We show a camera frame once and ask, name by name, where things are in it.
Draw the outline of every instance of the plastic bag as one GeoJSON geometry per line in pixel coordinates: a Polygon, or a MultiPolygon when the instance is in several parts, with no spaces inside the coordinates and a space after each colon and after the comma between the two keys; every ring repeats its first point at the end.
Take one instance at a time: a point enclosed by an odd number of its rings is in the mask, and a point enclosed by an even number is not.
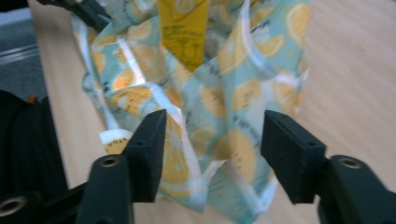
{"type": "Polygon", "coordinates": [[[159,193],[198,212],[210,203],[236,222],[256,220],[276,185],[260,153],[263,112],[298,111],[308,4],[211,1],[194,71],[162,45],[155,1],[112,0],[106,11],[113,21],[99,35],[73,23],[88,69],[83,88],[105,114],[107,142],[166,109],[159,193]]]}

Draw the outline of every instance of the gray floor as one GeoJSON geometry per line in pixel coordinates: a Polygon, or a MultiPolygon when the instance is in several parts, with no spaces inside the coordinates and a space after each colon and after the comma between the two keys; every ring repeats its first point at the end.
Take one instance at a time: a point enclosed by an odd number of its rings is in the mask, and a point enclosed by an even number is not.
{"type": "Polygon", "coordinates": [[[29,18],[0,25],[0,90],[23,100],[31,94],[40,99],[47,95],[35,27],[29,18]]]}

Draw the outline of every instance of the wooden surface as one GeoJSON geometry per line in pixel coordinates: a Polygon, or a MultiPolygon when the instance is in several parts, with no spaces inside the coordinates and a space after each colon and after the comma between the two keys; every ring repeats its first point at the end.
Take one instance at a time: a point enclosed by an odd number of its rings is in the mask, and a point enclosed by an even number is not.
{"type": "MultiPolygon", "coordinates": [[[[396,2],[312,0],[306,47],[311,76],[297,120],[328,146],[367,162],[396,191],[396,2]]],[[[104,129],[80,87],[85,68],[68,12],[30,1],[56,131],[70,187],[86,180],[104,155],[104,129]]],[[[203,215],[168,200],[135,204],[136,223],[231,223],[207,208],[203,215]]],[[[315,205],[291,205],[282,188],[256,223],[318,223],[315,205]]]]}

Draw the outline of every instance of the black clamp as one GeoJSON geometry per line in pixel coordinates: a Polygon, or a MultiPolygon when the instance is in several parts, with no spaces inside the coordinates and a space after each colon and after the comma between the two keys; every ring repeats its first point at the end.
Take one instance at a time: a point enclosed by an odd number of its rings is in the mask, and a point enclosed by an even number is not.
{"type": "Polygon", "coordinates": [[[95,0],[37,0],[42,5],[52,5],[63,7],[66,10],[74,12],[88,26],[91,26],[97,32],[101,32],[108,25],[110,16],[105,12],[95,0]]]}
{"type": "Polygon", "coordinates": [[[0,223],[134,223],[132,203],[153,203],[163,170],[166,111],[147,115],[120,155],[96,160],[87,183],[43,202],[36,192],[0,199],[0,223]]]}
{"type": "Polygon", "coordinates": [[[262,155],[292,203],[313,203],[326,224],[396,223],[396,194],[370,167],[348,156],[324,157],[326,146],[290,117],[266,111],[262,155]]]}

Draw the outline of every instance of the lemon print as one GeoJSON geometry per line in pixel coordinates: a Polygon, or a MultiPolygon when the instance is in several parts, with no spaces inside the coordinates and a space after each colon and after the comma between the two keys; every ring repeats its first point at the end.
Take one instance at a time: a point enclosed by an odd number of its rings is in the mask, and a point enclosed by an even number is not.
{"type": "Polygon", "coordinates": [[[292,75],[278,75],[273,83],[276,102],[284,113],[295,118],[300,109],[302,94],[297,90],[298,82],[292,75]]]}
{"type": "Polygon", "coordinates": [[[222,86],[201,88],[201,101],[205,108],[213,115],[225,118],[225,105],[222,86]]]}
{"type": "Polygon", "coordinates": [[[127,58],[126,58],[123,50],[120,47],[118,47],[116,49],[116,51],[114,52],[114,55],[116,56],[116,58],[119,60],[120,63],[126,63],[127,58]]]}
{"type": "Polygon", "coordinates": [[[189,13],[194,8],[194,0],[176,0],[176,9],[180,13],[189,13]]]}
{"type": "Polygon", "coordinates": [[[250,28],[257,26],[260,22],[264,21],[273,11],[273,7],[261,7],[257,9],[253,13],[253,16],[250,17],[250,28]]]}
{"type": "Polygon", "coordinates": [[[131,26],[128,29],[128,40],[144,40],[152,33],[152,22],[144,21],[138,26],[131,26]]]}
{"type": "Polygon", "coordinates": [[[117,37],[114,35],[102,35],[95,40],[93,40],[92,45],[94,47],[102,47],[108,44],[114,44],[117,42],[117,37]]]}
{"type": "Polygon", "coordinates": [[[124,88],[130,87],[134,81],[134,73],[130,68],[126,68],[114,79],[112,89],[113,91],[122,90],[124,88]]]}
{"type": "Polygon", "coordinates": [[[210,1],[210,6],[222,5],[227,6],[230,3],[230,0],[212,0],[210,1]]]}
{"type": "Polygon", "coordinates": [[[170,184],[183,184],[189,180],[189,166],[181,144],[181,129],[167,115],[165,142],[163,146],[163,181],[170,184]]]}
{"type": "Polygon", "coordinates": [[[265,0],[264,1],[262,1],[262,0],[252,0],[252,1],[250,1],[250,8],[257,7],[263,2],[265,2],[265,0]]]}
{"type": "Polygon", "coordinates": [[[192,72],[190,72],[183,64],[178,63],[175,68],[175,78],[180,86],[186,84],[190,78],[192,78],[192,72]]]}
{"type": "Polygon", "coordinates": [[[185,198],[190,196],[190,190],[187,188],[184,188],[183,190],[173,190],[173,189],[168,189],[164,185],[160,185],[160,189],[165,191],[166,193],[178,197],[178,198],[185,198]]]}
{"type": "Polygon", "coordinates": [[[95,38],[97,36],[98,36],[98,33],[95,30],[93,30],[92,28],[88,29],[87,39],[88,39],[89,46],[93,43],[93,41],[95,40],[95,38]]]}
{"type": "Polygon", "coordinates": [[[112,98],[113,104],[140,118],[139,108],[143,101],[151,98],[152,92],[149,88],[133,88],[117,92],[112,98]]]}
{"type": "Polygon", "coordinates": [[[132,52],[147,81],[159,82],[164,76],[164,65],[158,50],[152,46],[138,45],[132,52]]]}
{"type": "Polygon", "coordinates": [[[196,128],[189,134],[189,139],[198,159],[205,155],[209,143],[215,137],[215,134],[216,129],[210,125],[196,128]]]}
{"type": "Polygon", "coordinates": [[[232,33],[219,50],[218,62],[220,73],[225,76],[248,58],[248,50],[242,37],[242,23],[238,22],[232,33]]]}
{"type": "Polygon", "coordinates": [[[92,51],[91,56],[93,57],[93,63],[95,64],[96,71],[100,75],[106,66],[106,58],[102,51],[92,51]]]}
{"type": "Polygon", "coordinates": [[[308,25],[310,8],[307,3],[298,3],[292,7],[286,15],[286,26],[289,35],[298,44],[304,41],[306,27],[308,25]]]}
{"type": "Polygon", "coordinates": [[[117,105],[115,102],[113,102],[112,99],[110,99],[110,98],[108,98],[108,97],[105,97],[105,100],[106,100],[106,104],[107,104],[110,108],[113,107],[113,106],[115,106],[115,105],[117,105]]]}
{"type": "Polygon", "coordinates": [[[184,105],[183,98],[180,93],[173,86],[165,87],[163,90],[168,97],[169,101],[179,107],[182,108],[184,105]]]}
{"type": "Polygon", "coordinates": [[[233,24],[233,17],[228,14],[228,11],[225,7],[220,8],[219,14],[224,24],[227,25],[233,24]]]}
{"type": "Polygon", "coordinates": [[[146,17],[149,11],[146,8],[145,9],[140,8],[139,5],[141,5],[141,3],[139,2],[140,0],[132,1],[131,10],[137,18],[143,19],[146,17]]]}
{"type": "Polygon", "coordinates": [[[233,91],[233,110],[249,109],[252,100],[259,98],[261,88],[260,81],[256,79],[240,84],[233,91]]]}
{"type": "Polygon", "coordinates": [[[298,65],[298,71],[300,74],[304,73],[308,69],[308,60],[306,59],[306,56],[303,55],[301,57],[300,63],[298,65]]]}
{"type": "Polygon", "coordinates": [[[242,176],[250,182],[256,169],[256,151],[246,136],[230,130],[212,147],[214,160],[231,159],[242,176]]]}
{"type": "Polygon", "coordinates": [[[283,35],[277,35],[269,38],[264,43],[258,43],[257,47],[259,51],[267,58],[271,58],[277,55],[285,45],[285,37],[283,35]]]}
{"type": "Polygon", "coordinates": [[[119,37],[122,39],[128,39],[128,28],[125,28],[123,31],[119,32],[119,37]]]}
{"type": "Polygon", "coordinates": [[[121,154],[128,142],[129,139],[126,138],[115,139],[105,145],[105,150],[108,154],[121,154]]]}

